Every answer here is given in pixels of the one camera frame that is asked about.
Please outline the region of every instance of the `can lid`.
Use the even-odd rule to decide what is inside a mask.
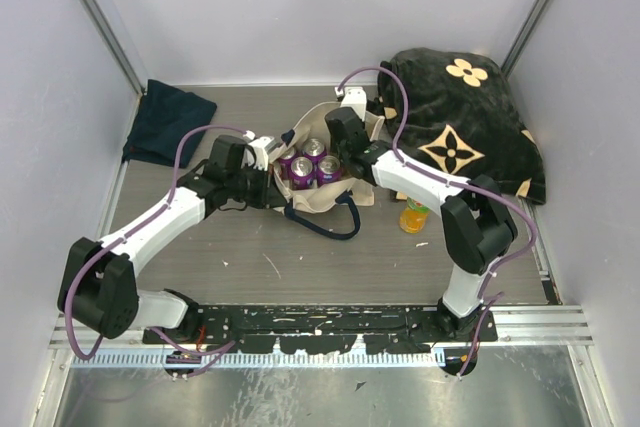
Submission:
[[[298,157],[291,163],[291,172],[299,177],[304,177],[313,172],[313,164],[306,157]]]
[[[327,155],[318,162],[318,169],[325,174],[334,174],[340,169],[340,161],[333,155]]]
[[[324,143],[320,139],[309,139],[302,146],[302,151],[309,155],[320,155],[324,152]]]
[[[284,159],[284,160],[289,160],[289,159],[292,159],[295,156],[296,156],[296,149],[295,149],[295,147],[291,147],[284,154],[282,154],[282,156],[280,158]]]

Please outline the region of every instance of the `black mounting plate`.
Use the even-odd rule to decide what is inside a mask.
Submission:
[[[358,335],[370,355],[430,352],[433,342],[469,342],[475,327],[471,322],[464,331],[445,334],[436,323],[434,306],[202,305],[200,309],[206,329],[204,344],[214,348],[235,340],[230,352],[249,354],[273,352],[276,339],[286,354],[295,354],[298,349],[310,355],[344,353],[351,350]],[[497,339],[489,312],[480,340]],[[146,330],[143,343],[164,341]]]

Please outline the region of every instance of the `navy bag strap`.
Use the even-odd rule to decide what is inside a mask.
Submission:
[[[339,234],[336,232],[330,232],[327,229],[323,229],[319,225],[310,222],[307,219],[303,219],[296,214],[295,209],[293,208],[293,201],[289,201],[289,203],[284,208],[284,216],[287,219],[293,220],[298,224],[306,227],[309,230],[313,230],[317,234],[324,235],[329,239],[333,240],[349,240],[353,238],[360,231],[360,213],[358,212],[358,207],[356,203],[351,198],[351,192],[344,192],[340,194],[340,196],[336,199],[336,204],[343,204],[349,207],[349,211],[351,212],[351,216],[353,217],[353,230],[346,234]]]

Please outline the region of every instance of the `floral pattern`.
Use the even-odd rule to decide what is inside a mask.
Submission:
[[[454,65],[447,65],[447,72],[454,77],[462,77],[471,87],[480,87],[483,80],[487,80],[489,75],[484,69],[474,68],[464,59],[456,59]]]
[[[465,165],[484,157],[467,145],[449,124],[436,140],[418,149],[435,160],[440,170],[449,174],[455,174]]]

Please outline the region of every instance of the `metal floor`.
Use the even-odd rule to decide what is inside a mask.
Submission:
[[[311,107],[335,100],[332,87],[191,88],[218,104],[213,123],[277,135]],[[209,132],[192,161],[208,157],[217,133]],[[154,205],[168,190],[168,167],[133,161],[119,196],[112,229]],[[361,208],[362,229],[347,242],[314,234],[272,211],[216,212],[164,249],[145,268],[138,286],[171,288],[200,303],[423,303],[446,289],[451,260],[440,220],[423,232],[398,227],[403,203],[376,191],[376,204]],[[344,207],[314,220],[336,231],[350,229]],[[516,218],[520,236],[527,231]],[[505,291],[502,303],[546,304],[532,253],[505,266],[489,291]]]
[[[72,368],[55,426],[590,425],[565,346],[493,347],[459,382],[439,368]]]

